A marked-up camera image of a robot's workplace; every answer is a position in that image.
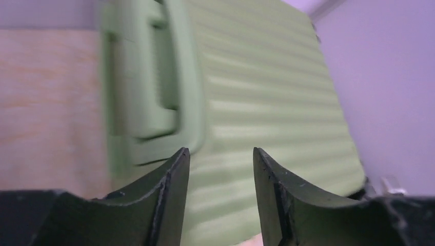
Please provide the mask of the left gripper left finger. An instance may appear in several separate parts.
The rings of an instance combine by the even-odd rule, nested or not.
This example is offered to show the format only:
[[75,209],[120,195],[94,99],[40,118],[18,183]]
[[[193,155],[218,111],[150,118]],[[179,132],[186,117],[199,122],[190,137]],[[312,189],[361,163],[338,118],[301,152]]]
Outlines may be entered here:
[[1,191],[1,245],[180,245],[190,153],[101,199],[64,190]]

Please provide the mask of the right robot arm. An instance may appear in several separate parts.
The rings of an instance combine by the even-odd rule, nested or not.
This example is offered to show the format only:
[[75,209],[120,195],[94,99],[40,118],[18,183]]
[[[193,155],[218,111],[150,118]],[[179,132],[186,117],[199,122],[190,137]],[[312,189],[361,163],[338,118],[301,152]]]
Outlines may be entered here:
[[408,192],[399,184],[394,176],[383,176],[379,183],[373,183],[368,177],[363,187],[347,196],[354,200],[369,200],[381,196],[407,196]]

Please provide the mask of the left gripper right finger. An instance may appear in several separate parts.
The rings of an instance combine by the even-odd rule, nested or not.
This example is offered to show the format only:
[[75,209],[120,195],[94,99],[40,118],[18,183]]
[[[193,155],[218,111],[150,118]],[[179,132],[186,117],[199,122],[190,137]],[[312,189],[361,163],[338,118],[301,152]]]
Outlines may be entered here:
[[434,245],[434,198],[355,200],[327,192],[253,150],[264,245]]

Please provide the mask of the green suitcase blue lining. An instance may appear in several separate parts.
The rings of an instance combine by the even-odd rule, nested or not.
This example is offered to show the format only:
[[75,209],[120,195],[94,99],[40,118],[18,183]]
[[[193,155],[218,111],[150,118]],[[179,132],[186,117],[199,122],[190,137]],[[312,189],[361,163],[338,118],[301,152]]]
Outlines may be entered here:
[[182,245],[260,233],[253,148],[341,196],[366,175],[308,15],[283,1],[104,1],[107,157],[120,188],[190,150]]

